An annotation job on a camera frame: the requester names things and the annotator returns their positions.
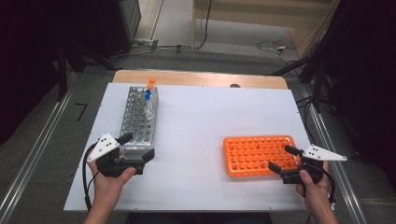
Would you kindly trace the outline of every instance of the hand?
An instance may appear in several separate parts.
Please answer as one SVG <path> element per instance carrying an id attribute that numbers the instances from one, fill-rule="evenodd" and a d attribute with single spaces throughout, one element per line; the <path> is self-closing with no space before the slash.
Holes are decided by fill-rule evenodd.
<path id="1" fill-rule="evenodd" d="M 98 172 L 95 161 L 88 162 L 92 176 Z M 119 177 L 105 177 L 99 173 L 93 180 L 94 199 L 92 208 L 84 223 L 106 223 L 120 198 L 122 187 L 136 172 L 135 168 L 126 169 Z"/>
<path id="2" fill-rule="evenodd" d="M 323 169 L 329 170 L 329 162 L 323 162 Z M 305 184 L 305 190 L 302 185 L 296 185 L 296 191 L 305 197 L 305 207 L 314 217 L 317 223 L 338 223 L 329 203 L 329 179 L 324 175 L 320 181 L 315 184 L 311 175 L 306 170 L 300 171 L 300 178 Z"/>

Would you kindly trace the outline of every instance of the white table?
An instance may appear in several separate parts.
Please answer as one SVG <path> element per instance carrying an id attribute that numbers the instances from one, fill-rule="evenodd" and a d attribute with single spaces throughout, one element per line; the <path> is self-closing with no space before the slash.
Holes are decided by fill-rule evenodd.
<path id="1" fill-rule="evenodd" d="M 137 84 L 108 84 L 86 148 L 104 132 L 119 136 L 130 86 Z M 307 148 L 289 90 L 159 85 L 159 94 L 156 156 L 125 185 L 116 210 L 305 210 L 294 186 L 278 175 L 227 176 L 222 149 L 227 136 L 270 134 L 289 134 Z M 90 193 L 93 199 L 93 188 Z M 64 210 L 86 210 L 81 162 Z"/>

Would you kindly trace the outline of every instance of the wire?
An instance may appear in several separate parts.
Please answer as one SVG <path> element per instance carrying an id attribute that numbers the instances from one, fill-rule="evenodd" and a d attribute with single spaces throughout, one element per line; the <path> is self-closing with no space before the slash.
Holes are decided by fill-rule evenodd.
<path id="1" fill-rule="evenodd" d="M 204 8 L 204 1 L 201 1 L 201 8 Z M 203 42 L 203 39 L 205 38 L 205 33 L 203 32 L 202 29 L 202 21 L 203 21 L 203 17 L 204 17 L 204 11 L 201 10 L 201 16 L 200 16 L 200 40 L 201 40 L 201 44 Z"/>
<path id="2" fill-rule="evenodd" d="M 96 143 L 90 146 L 87 151 L 85 152 L 84 159 L 82 160 L 82 186 L 84 188 L 84 193 L 85 193 L 85 204 L 87 205 L 88 211 L 91 210 L 91 199 L 90 199 L 90 193 L 87 187 L 87 159 L 88 155 L 90 155 L 91 149 L 93 149 L 96 146 Z"/>
<path id="3" fill-rule="evenodd" d="M 307 97 L 304 97 L 303 99 L 300 99 L 300 100 L 296 101 L 296 104 L 298 104 L 298 103 L 300 103 L 302 101 L 307 101 L 307 100 L 311 100 L 311 99 L 312 99 L 312 96 L 307 96 Z"/>
<path id="4" fill-rule="evenodd" d="M 304 126 L 305 126 L 305 130 L 308 132 L 309 136 L 311 137 L 312 143 L 314 145 L 316 145 L 316 141 L 315 141 L 314 135 L 309 130 L 308 123 L 307 123 L 308 112 L 309 112 L 309 109 L 311 108 L 311 105 L 312 105 L 311 103 L 312 103 L 312 101 L 308 101 L 307 105 L 304 107 Z"/>
<path id="5" fill-rule="evenodd" d="M 321 40 L 321 37 L 322 37 L 322 35 L 323 35 L 323 32 L 324 32 L 324 30 L 322 30 L 322 31 L 320 32 L 320 35 L 318 36 L 317 47 L 319 46 L 319 42 L 320 42 L 320 40 Z"/>
<path id="6" fill-rule="evenodd" d="M 319 28 L 318 28 L 311 36 L 309 36 L 308 39 L 305 40 L 305 42 L 304 42 L 303 44 L 301 44 L 301 45 L 300 45 L 299 47 L 297 47 L 296 49 L 299 49 L 301 46 L 303 46 L 303 45 L 305 45 L 306 43 L 308 43 L 308 41 L 310 41 L 314 36 L 315 36 L 315 38 L 317 38 L 318 32 L 319 32 L 319 31 L 322 32 L 322 28 L 324 27 L 324 25 L 326 25 L 327 22 L 329 22 L 329 21 L 332 20 L 332 19 L 329 19 L 329 17 L 330 17 L 330 15 L 332 15 L 332 12 L 334 11 L 336 5 L 337 5 L 337 4 L 332 5 L 332 9 L 330 9 L 330 12 L 329 12 L 329 14 L 327 14 L 326 19 L 324 20 L 324 22 L 319 26 Z"/>
<path id="7" fill-rule="evenodd" d="M 303 68 L 303 65 L 301 65 L 300 67 L 296 67 L 296 68 L 294 68 L 294 69 L 292 69 L 292 70 L 289 70 L 289 72 L 287 72 L 287 74 L 288 74 L 289 76 L 291 76 L 291 77 L 299 76 L 300 73 L 301 73 L 302 71 L 300 71 L 300 72 L 296 71 L 297 68 L 304 69 L 304 68 Z"/>
<path id="8" fill-rule="evenodd" d="M 198 50 L 201 49 L 204 44 L 206 43 L 207 40 L 207 25 L 209 24 L 209 15 L 210 15 L 210 10 L 212 8 L 212 2 L 213 0 L 210 0 L 209 2 L 209 8 L 207 9 L 207 14 L 206 14 L 206 19 L 205 19 L 205 36 L 204 40 L 201 42 L 201 45 L 198 48 L 191 48 L 191 46 L 185 46 L 185 45 L 160 45 L 160 46 L 151 46 L 151 45 L 144 45 L 147 47 L 155 47 L 155 48 L 160 48 L 159 50 L 152 50 L 152 51 L 146 51 L 146 52 L 139 52 L 139 53 L 132 53 L 129 55 L 137 55 L 137 54 L 144 54 L 144 53 L 154 53 L 154 52 L 159 52 L 163 50 L 178 50 L 178 49 L 189 49 L 189 50 Z"/>
<path id="9" fill-rule="evenodd" d="M 96 172 L 96 174 L 93 176 L 93 178 L 91 179 L 90 183 L 88 184 L 88 191 L 90 191 L 91 183 L 92 183 L 92 181 L 96 178 L 97 175 L 99 175 L 99 171 Z"/>
<path id="10" fill-rule="evenodd" d="M 259 49 L 259 50 L 262 50 L 262 51 L 271 51 L 279 60 L 281 60 L 282 62 L 286 63 L 285 67 L 286 67 L 288 64 L 295 63 L 295 62 L 302 62 L 304 65 L 310 65 L 310 64 L 304 62 L 303 59 L 296 60 L 296 61 L 288 61 L 288 60 L 286 60 L 286 59 L 283 59 L 283 58 L 280 56 L 280 54 L 283 52 L 283 49 L 280 50 L 279 53 L 276 53 L 276 52 L 274 51 L 274 49 L 273 49 L 273 45 L 276 44 L 276 43 L 278 43 L 279 41 L 284 42 L 284 43 L 286 44 L 286 45 L 279 45 L 280 47 L 284 47 L 283 49 L 291 49 L 291 48 L 288 48 L 289 42 L 286 41 L 286 40 L 283 40 L 283 39 L 277 39 L 277 40 L 272 40 L 272 41 L 262 41 L 262 42 L 256 44 L 256 49 Z M 263 43 L 270 43 L 270 44 L 269 44 L 269 49 L 263 49 L 263 48 L 262 48 L 262 44 L 263 44 Z M 300 75 L 295 69 L 292 69 L 292 70 L 296 73 L 297 76 Z"/>
<path id="11" fill-rule="evenodd" d="M 330 191 L 330 195 L 329 195 L 329 203 L 334 203 L 335 199 L 334 199 L 334 195 L 335 195 L 335 181 L 332 178 L 332 176 L 323 169 L 323 167 L 319 168 L 313 165 L 308 165 L 310 168 L 315 169 L 317 171 L 322 172 L 323 174 L 325 174 L 328 178 L 329 178 L 329 183 L 330 183 L 330 187 L 332 188 L 332 191 Z"/>

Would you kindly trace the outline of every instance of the black curtain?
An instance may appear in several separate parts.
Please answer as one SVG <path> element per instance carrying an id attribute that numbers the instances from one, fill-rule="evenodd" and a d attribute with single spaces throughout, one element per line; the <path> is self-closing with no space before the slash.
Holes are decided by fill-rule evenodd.
<path id="1" fill-rule="evenodd" d="M 58 3 L 37 2 L 0 3 L 0 144 L 58 81 L 52 65 L 56 39 L 51 32 Z"/>
<path id="2" fill-rule="evenodd" d="M 329 97 L 353 133 L 353 147 L 396 189 L 396 4 L 341 1 L 339 9 L 347 16 L 321 58 L 325 74 L 336 79 Z"/>

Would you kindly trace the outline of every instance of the black cable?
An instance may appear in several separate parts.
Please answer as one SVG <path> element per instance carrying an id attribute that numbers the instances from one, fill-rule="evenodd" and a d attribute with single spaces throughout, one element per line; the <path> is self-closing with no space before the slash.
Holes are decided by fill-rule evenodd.
<path id="1" fill-rule="evenodd" d="M 335 182 L 334 182 L 334 179 L 324 169 L 322 169 L 322 170 L 323 170 L 323 174 L 325 174 L 329 178 L 330 186 L 332 187 L 332 191 L 330 192 L 330 196 L 329 196 L 329 202 L 330 203 L 334 203 L 335 202 L 335 199 L 334 199 L 334 194 L 335 194 Z"/>
<path id="2" fill-rule="evenodd" d="M 301 108 L 301 107 L 307 106 L 307 105 L 308 105 L 308 103 L 305 103 L 304 105 L 299 105 L 298 108 Z"/>
<path id="3" fill-rule="evenodd" d="M 191 49 L 190 46 L 185 46 L 185 45 L 157 45 L 157 46 L 151 46 L 148 44 L 140 44 L 140 46 L 145 46 L 145 47 L 155 47 L 155 48 L 160 48 L 160 49 Z"/>
<path id="4" fill-rule="evenodd" d="M 212 0 L 209 2 L 209 8 L 207 9 L 207 14 L 206 14 L 206 23 L 205 23 L 205 36 L 204 36 L 204 41 L 201 43 L 201 45 L 198 48 L 194 48 L 195 50 L 201 49 L 207 39 L 207 24 L 209 23 L 209 15 L 210 15 L 210 9 L 212 8 Z"/>
<path id="5" fill-rule="evenodd" d="M 289 76 L 291 76 L 291 77 L 296 77 L 296 76 L 299 76 L 301 72 L 300 72 L 300 73 L 299 73 L 299 72 L 297 72 L 297 71 L 296 71 L 296 69 L 297 69 L 297 68 L 304 69 L 304 68 L 303 68 L 303 66 L 296 67 L 296 68 L 293 68 L 293 69 L 292 69 L 296 75 L 293 75 L 293 74 L 291 74 L 291 73 L 290 73 L 290 72 L 291 72 L 291 70 L 290 70 L 290 71 L 289 71 L 287 74 L 288 74 Z"/>
<path id="6" fill-rule="evenodd" d="M 317 40 L 317 48 L 319 47 L 319 41 L 320 41 L 320 38 L 322 37 L 322 35 L 323 35 L 323 32 L 324 32 L 324 29 L 320 32 L 320 35 L 318 36 L 318 40 Z"/>
<path id="7" fill-rule="evenodd" d="M 96 178 L 97 175 L 99 175 L 99 171 L 96 172 L 96 174 L 93 176 L 93 178 L 91 179 L 90 183 L 88 184 L 88 191 L 90 191 L 91 183 L 92 183 L 92 181 Z"/>
<path id="8" fill-rule="evenodd" d="M 311 101 L 309 101 L 309 103 L 307 103 L 307 105 L 304 107 L 304 126 L 305 126 L 305 129 L 308 132 L 309 136 L 311 137 L 312 143 L 314 145 L 316 145 L 314 135 L 309 130 L 308 123 L 307 123 L 308 112 L 309 112 L 309 109 L 311 108 L 311 105 L 312 105 Z"/>
<path id="9" fill-rule="evenodd" d="M 204 8 L 204 1 L 201 1 L 201 8 Z M 201 10 L 201 19 L 200 19 L 200 27 L 199 27 L 199 31 L 200 31 L 200 38 L 201 38 L 201 40 L 202 40 L 202 33 L 203 33 L 203 31 L 202 31 L 202 15 L 204 14 L 204 12 Z"/>
<path id="10" fill-rule="evenodd" d="M 300 99 L 300 100 L 296 101 L 296 104 L 300 103 L 301 101 L 305 101 L 305 100 L 309 101 L 311 99 L 312 99 L 312 96 L 307 96 L 307 97 L 304 97 L 303 99 Z"/>
<path id="11" fill-rule="evenodd" d="M 312 169 L 315 169 L 315 170 L 317 170 L 317 171 L 322 172 L 323 174 L 325 174 L 325 175 L 329 178 L 330 187 L 332 188 L 332 191 L 330 191 L 330 195 L 329 195 L 329 203 L 334 203 L 334 202 L 335 202 L 335 199 L 334 199 L 334 194 L 335 194 L 335 181 L 334 181 L 334 179 L 332 178 L 332 176 L 331 176 L 329 173 L 327 173 L 327 171 L 325 171 L 325 170 L 323 169 L 323 167 L 319 168 L 319 167 L 312 166 L 312 165 L 308 165 L 308 167 L 309 167 L 309 168 L 312 168 Z"/>
<path id="12" fill-rule="evenodd" d="M 91 150 L 96 146 L 96 143 L 90 146 L 84 154 L 84 159 L 82 160 L 82 185 L 84 187 L 84 194 L 85 194 L 85 204 L 87 205 L 88 211 L 91 210 L 91 199 L 89 189 L 87 187 L 87 159 L 90 155 Z"/>

